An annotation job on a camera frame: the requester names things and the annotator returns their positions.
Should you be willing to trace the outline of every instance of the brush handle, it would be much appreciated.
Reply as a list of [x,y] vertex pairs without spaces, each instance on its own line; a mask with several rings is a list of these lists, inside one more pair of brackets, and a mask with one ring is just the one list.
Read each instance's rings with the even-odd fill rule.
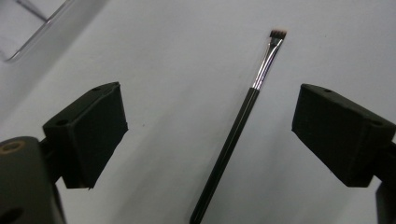
[[227,140],[224,143],[218,160],[216,161],[215,167],[213,168],[212,173],[210,174],[210,177],[206,182],[204,191],[199,198],[198,204],[196,204],[195,209],[191,215],[190,224],[199,224],[204,218],[205,211],[209,206],[213,194],[216,191],[216,187],[218,186],[221,176],[224,173],[225,168],[227,167],[227,163],[230,160],[231,155],[233,154],[233,149],[235,148],[239,136],[241,135],[245,124],[248,121],[248,116],[254,106],[254,103],[256,102],[259,93],[260,91],[254,88],[250,88],[248,90],[245,101],[242,104],[241,109],[239,110],[235,122],[233,123],[233,127],[228,134]]

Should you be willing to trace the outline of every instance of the white surface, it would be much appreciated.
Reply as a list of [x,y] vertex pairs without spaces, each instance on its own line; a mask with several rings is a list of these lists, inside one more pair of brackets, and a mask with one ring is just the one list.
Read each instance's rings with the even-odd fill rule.
[[396,122],[394,1],[110,1],[33,84],[0,67],[1,89],[27,87],[0,95],[14,105],[0,136],[43,138],[51,116],[119,81],[130,131],[95,189],[58,183],[68,223],[188,223],[274,27],[286,41],[203,223],[375,223],[378,181],[344,187],[290,126],[302,83]]

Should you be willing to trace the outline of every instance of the brush bristles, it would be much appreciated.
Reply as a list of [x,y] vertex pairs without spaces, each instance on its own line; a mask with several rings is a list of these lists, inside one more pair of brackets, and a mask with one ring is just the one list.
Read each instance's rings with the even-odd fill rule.
[[282,30],[272,30],[270,37],[276,39],[285,39],[286,33],[287,33],[286,31],[282,31]]

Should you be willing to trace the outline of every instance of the brush ferrule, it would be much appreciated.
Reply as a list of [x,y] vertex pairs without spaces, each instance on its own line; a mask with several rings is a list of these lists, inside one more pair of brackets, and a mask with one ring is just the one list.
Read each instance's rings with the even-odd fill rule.
[[260,66],[259,73],[256,76],[256,80],[253,83],[252,88],[256,90],[260,90],[262,87],[262,83],[265,80],[265,77],[268,74],[271,63],[274,60],[277,51],[283,43],[283,39],[271,38],[270,43],[268,44],[267,51],[264,56],[264,60],[262,61],[262,65]]

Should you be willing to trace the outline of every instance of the silver ferrule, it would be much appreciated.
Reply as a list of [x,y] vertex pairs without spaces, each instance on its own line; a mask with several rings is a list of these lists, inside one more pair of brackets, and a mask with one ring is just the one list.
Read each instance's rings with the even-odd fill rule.
[[256,80],[254,81],[252,88],[259,91],[262,87],[262,83],[264,83],[271,63],[274,60],[282,42],[283,39],[271,38],[270,43],[268,44],[267,52],[264,56],[264,60],[262,61],[262,66],[260,66],[259,73],[256,76]]

